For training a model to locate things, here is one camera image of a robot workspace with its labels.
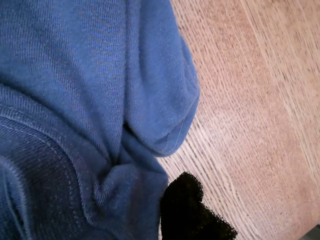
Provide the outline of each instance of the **wood grain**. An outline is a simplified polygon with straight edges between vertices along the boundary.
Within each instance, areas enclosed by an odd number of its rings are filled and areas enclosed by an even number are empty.
[[[239,240],[297,240],[320,222],[320,2],[172,0],[197,69],[188,136],[160,158],[203,183]]]

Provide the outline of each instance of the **blue sweatshirt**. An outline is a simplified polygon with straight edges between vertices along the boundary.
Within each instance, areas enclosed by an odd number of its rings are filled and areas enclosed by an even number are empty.
[[[198,99],[169,0],[2,0],[0,239],[158,239]]]

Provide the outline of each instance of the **clothing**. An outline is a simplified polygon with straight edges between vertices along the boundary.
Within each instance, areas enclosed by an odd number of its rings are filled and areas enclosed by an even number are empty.
[[[199,99],[169,0],[3,0],[0,239],[157,239]]]

